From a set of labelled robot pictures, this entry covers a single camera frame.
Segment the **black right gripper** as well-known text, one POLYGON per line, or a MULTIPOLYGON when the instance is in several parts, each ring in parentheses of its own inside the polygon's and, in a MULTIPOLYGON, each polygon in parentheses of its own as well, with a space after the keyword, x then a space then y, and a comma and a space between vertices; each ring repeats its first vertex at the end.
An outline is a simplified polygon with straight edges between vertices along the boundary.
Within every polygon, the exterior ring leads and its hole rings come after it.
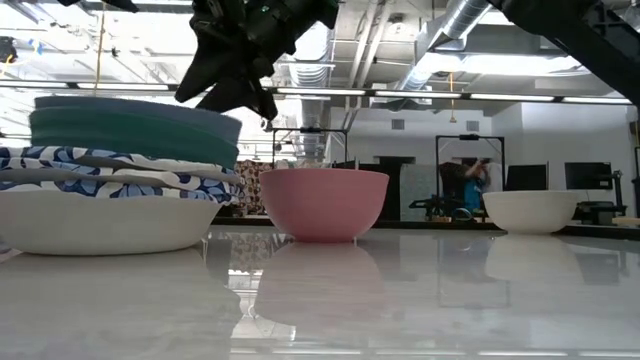
POLYGON ((313 25, 332 29, 339 11, 335 0, 197 0, 192 7, 197 49, 175 99, 183 103, 211 88, 197 108, 224 113, 246 107, 269 121, 278 115, 272 94, 259 80, 235 75, 271 74, 313 25))

